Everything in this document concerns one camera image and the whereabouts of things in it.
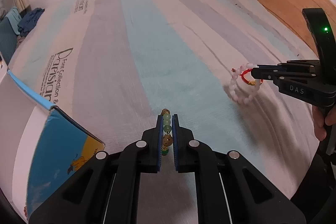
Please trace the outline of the right hand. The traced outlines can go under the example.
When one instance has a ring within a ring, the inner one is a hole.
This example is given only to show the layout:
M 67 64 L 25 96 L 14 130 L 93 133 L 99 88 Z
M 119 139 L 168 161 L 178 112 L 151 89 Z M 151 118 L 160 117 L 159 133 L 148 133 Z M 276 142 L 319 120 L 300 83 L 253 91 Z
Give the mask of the right hand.
M 336 108 L 333 107 L 325 118 L 318 107 L 312 106 L 312 114 L 314 134 L 319 141 L 323 141 L 327 135 L 324 125 L 333 126 L 336 124 Z

